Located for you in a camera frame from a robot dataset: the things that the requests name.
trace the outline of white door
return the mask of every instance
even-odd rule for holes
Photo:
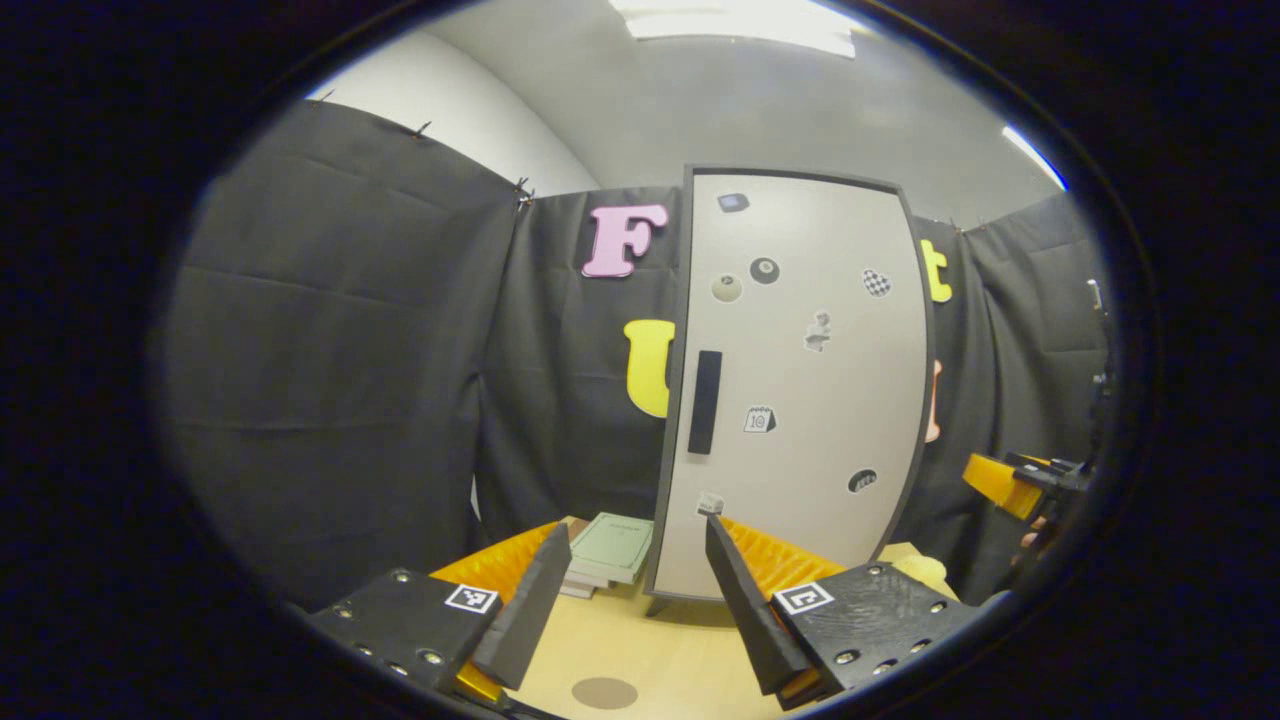
[[[648,589],[721,597],[700,506],[867,562],[897,518],[929,411],[929,309],[905,204],[867,181],[691,177],[687,319],[673,348],[684,366]]]

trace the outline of white wall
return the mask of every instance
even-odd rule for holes
[[[425,29],[408,32],[308,95],[426,135],[539,197],[600,184],[525,101],[484,65]]]

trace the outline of stack of books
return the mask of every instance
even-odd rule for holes
[[[653,541],[653,520],[600,512],[590,523],[577,518],[567,521],[573,560],[564,573],[562,594],[589,598],[596,588],[636,582]]]

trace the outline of table surface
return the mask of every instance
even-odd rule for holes
[[[879,560],[918,555],[910,543],[899,543],[886,546]],[[908,565],[902,570],[913,574]],[[955,598],[945,579],[918,579]],[[764,720],[805,710],[783,714],[777,698],[760,694],[727,607],[672,602],[645,618],[653,598],[643,587],[641,578],[598,589],[590,600],[557,596],[521,689],[508,691],[511,697],[572,720]],[[585,705],[573,697],[573,685],[591,678],[622,680],[637,697],[616,710]]]

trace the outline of ceiling light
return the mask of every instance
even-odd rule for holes
[[[854,56],[861,23],[812,0],[609,0],[636,40],[751,37]]]
[[[1048,164],[1048,160],[1046,160],[1043,155],[1041,155],[1039,152],[1036,151],[1034,147],[1032,147],[1030,142],[1027,142],[1027,138],[1018,135],[1018,131],[1015,131],[1009,126],[1005,126],[1005,129],[1001,131],[1001,135],[1004,135],[1006,138],[1009,138],[1010,142],[1016,145],[1018,149],[1021,150],[1028,158],[1034,160],[1036,164],[1039,165],[1042,170],[1044,170],[1044,174],[1048,176],[1050,179],[1052,179],[1057,184],[1057,187],[1062,188],[1064,192],[1066,191],[1066,183],[1062,182],[1062,177],[1057,174],[1057,170],[1053,169],[1053,165]]]

